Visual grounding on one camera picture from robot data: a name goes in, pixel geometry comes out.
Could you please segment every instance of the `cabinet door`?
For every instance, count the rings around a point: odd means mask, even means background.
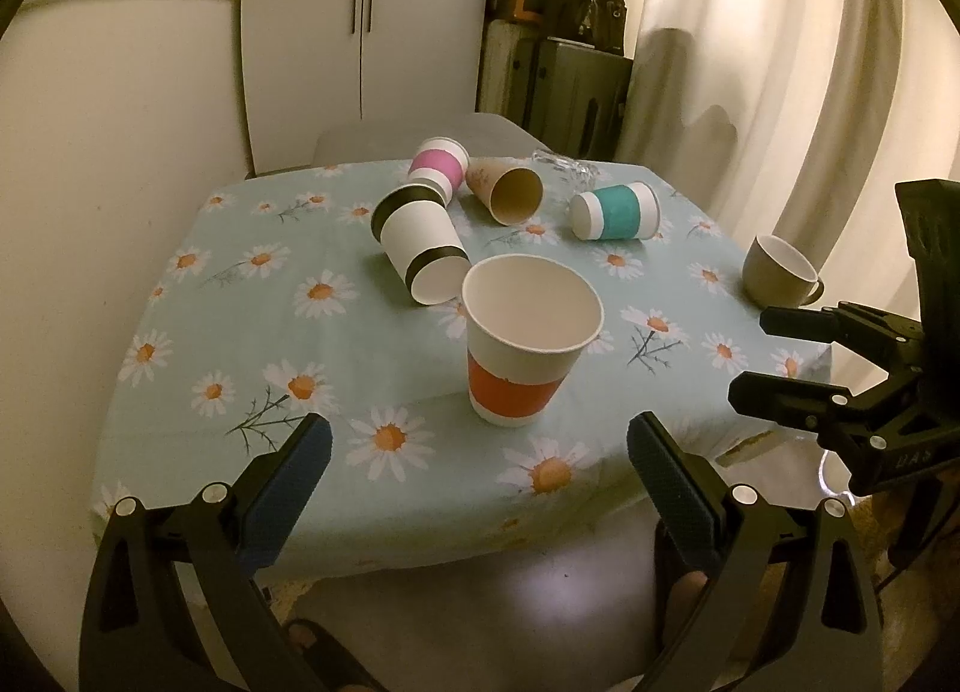
[[[473,112],[486,0],[364,0],[364,119]]]
[[[240,0],[257,173],[308,164],[317,137],[360,118],[362,0]]]

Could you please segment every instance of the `metal screw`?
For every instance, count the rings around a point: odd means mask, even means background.
[[[118,516],[128,516],[136,510],[136,500],[133,497],[124,497],[113,508],[113,512]]]
[[[847,512],[847,509],[844,508],[844,504],[839,500],[834,500],[833,498],[824,502],[824,510],[832,515],[834,518],[843,518],[843,514]]]
[[[227,498],[227,486],[224,484],[210,484],[203,490],[203,502],[222,503]]]
[[[733,486],[733,499],[741,505],[752,505],[757,502],[757,491],[752,486],[740,484]]]

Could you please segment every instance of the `white wall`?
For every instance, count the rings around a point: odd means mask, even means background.
[[[251,168],[235,16],[63,0],[0,40],[0,597],[68,689],[117,368],[198,203]]]

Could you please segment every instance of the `floral tablecloth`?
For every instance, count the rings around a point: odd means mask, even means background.
[[[629,420],[653,410],[709,457],[768,428],[727,403],[757,371],[827,380],[819,344],[768,337],[738,286],[741,250],[654,173],[653,240],[583,243],[565,225],[560,173],[541,210],[499,227],[466,187],[450,205],[472,260],[558,259],[604,301],[605,329],[536,424],[488,425],[467,397],[457,301],[416,305],[370,233],[373,203],[408,161],[253,179],[213,192],[157,281],[120,368],[97,457],[93,515],[232,481],[316,411],[333,458],[277,563],[283,575],[346,575],[450,561],[550,537],[642,494]]]

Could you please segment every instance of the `beige curtain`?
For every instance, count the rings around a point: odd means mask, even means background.
[[[823,304],[918,317],[894,183],[960,178],[960,34],[938,0],[627,0],[618,161],[659,173],[743,248],[774,232]],[[843,349],[834,379],[882,373]]]

